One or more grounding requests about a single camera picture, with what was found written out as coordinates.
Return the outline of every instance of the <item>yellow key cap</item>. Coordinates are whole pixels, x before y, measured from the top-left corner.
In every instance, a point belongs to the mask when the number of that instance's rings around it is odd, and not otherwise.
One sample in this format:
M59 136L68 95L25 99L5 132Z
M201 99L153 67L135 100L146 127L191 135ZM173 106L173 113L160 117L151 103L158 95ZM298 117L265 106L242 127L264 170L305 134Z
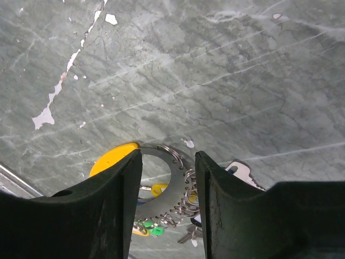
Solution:
M197 196L196 191L193 191L193 192L191 193L191 196L189 197L189 201L190 201L190 202L194 202L194 201L196 200L196 196Z
M156 183L151 186L151 193L154 197L158 197L162 194L162 192L167 188L166 183Z

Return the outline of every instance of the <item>white paint chip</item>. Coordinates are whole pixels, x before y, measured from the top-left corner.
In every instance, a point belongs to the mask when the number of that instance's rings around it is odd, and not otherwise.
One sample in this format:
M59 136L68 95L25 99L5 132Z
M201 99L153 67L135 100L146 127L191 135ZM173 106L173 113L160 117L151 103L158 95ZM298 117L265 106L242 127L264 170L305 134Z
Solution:
M277 19L279 19L281 16L282 16L281 13L275 13L275 14L273 15L273 18L277 20Z
M93 24L88 28L87 32L85 33L84 40L86 40L87 36L89 35L91 30L93 29L93 27L94 27L97 19L100 17L103 9L104 9L104 6L102 7L101 10L98 10L95 12L94 18L93 18ZM41 112L41 114L39 116L32 118L32 121L35 125L36 130L40 129L44 123L49 123L52 125L55 124L54 118L53 118L52 113L50 111L50 105L53 103L54 97L61 92L62 82L66 79L67 73L69 72L70 68L73 66L73 62L76 59L76 57L80 51L81 51L81 49L78 49L77 52L75 52L71 55L71 58L69 59L69 61L67 63L66 72L62 73L59 83L54 87L55 88L54 93L51 93L48 95L49 103L47 104L47 107L43 109L43 111Z
M118 22L117 22L117 20L115 18L115 15L110 15L108 13L106 15L106 22L108 22L110 24L113 24L113 25L117 25L118 24Z
M83 121L82 124L79 125L79 128L83 128L86 125L86 122Z
M198 246L198 241L196 241L195 239L192 239L191 241L194 247Z
M44 123L49 123L51 125L55 124L55 120L50 111L50 105L53 103L54 97L57 96L63 89L62 83L66 79L66 76L67 76L66 72L62 73L62 75L60 76L59 83L54 87L55 89L54 93L48 94L49 103L47 104L47 107L43 109L43 111L41 112L39 116L32 118L32 121L34 123L34 128L36 130L40 129Z
M189 148L194 148L194 142L192 140L187 140L187 139L181 139Z
M70 70L70 68L73 66L73 62L75 61L75 58L77 57L77 55L79 54L79 52L81 51L81 49L78 49L77 52L73 53L71 55L70 60L67 63L67 72Z

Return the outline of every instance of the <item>green key tag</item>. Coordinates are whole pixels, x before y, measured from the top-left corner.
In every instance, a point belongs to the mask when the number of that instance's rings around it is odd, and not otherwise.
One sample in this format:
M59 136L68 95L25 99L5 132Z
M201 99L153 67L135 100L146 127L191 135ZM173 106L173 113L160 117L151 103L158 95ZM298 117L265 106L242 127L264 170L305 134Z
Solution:
M150 227L152 226L153 222L152 221L146 221L144 222L145 227ZM155 236L160 236L164 233L164 229L160 227L156 227L154 229L148 230L150 234L155 235Z

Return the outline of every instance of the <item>key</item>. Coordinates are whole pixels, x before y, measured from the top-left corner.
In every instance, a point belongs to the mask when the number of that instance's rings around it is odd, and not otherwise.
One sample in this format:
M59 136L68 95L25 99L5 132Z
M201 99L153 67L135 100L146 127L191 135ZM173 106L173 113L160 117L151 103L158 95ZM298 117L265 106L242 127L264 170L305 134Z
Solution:
M191 224L187 227L187 234L185 234L182 238L177 240L177 243L184 244L188 240L194 240L196 238L203 237L203 232L194 224Z
M149 190L149 191L151 191L151 187L149 187L149 186L142 186L141 185L139 190Z
M233 174L237 178L241 179L242 181L248 183L249 185L254 186L260 190L265 190L259 185L257 185L250 173L249 166L243 163L242 161L237 159L233 160L225 170Z

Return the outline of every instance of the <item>gray marble countertop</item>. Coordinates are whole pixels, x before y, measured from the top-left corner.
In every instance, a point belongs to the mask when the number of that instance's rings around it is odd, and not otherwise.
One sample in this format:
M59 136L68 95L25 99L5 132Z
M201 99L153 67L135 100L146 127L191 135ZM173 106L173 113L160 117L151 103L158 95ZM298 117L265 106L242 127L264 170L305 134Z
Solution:
M46 195L133 141L242 159L265 188L345 179L344 1L3 0L0 12L0 161ZM148 183L169 181L146 164ZM133 236L130 253L204 258L201 241L177 244L184 231Z

